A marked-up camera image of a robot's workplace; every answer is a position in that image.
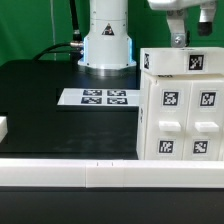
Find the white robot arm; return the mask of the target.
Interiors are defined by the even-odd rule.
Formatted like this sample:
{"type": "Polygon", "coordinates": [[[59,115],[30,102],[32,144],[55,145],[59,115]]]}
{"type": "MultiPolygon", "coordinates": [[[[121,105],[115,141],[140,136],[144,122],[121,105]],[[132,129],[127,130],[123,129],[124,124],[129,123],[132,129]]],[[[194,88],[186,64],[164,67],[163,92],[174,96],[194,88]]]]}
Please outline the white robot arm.
{"type": "MultiPolygon", "coordinates": [[[[218,0],[147,0],[155,11],[165,11],[173,48],[189,45],[187,9],[200,7],[198,33],[212,33],[218,0]]],[[[97,76],[117,76],[136,67],[132,39],[128,36],[128,0],[89,0],[90,30],[84,38],[78,65],[97,76]]]]}

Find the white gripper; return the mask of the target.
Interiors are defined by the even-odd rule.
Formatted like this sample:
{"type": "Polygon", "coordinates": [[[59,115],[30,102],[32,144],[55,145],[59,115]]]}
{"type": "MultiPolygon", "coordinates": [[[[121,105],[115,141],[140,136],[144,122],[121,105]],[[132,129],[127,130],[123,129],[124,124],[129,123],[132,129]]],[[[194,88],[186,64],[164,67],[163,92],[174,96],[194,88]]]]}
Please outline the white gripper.
{"type": "Polygon", "coordinates": [[[216,0],[147,0],[152,10],[168,11],[167,24],[170,30],[171,46],[184,48],[189,45],[187,10],[185,8],[215,2],[216,0]]]}

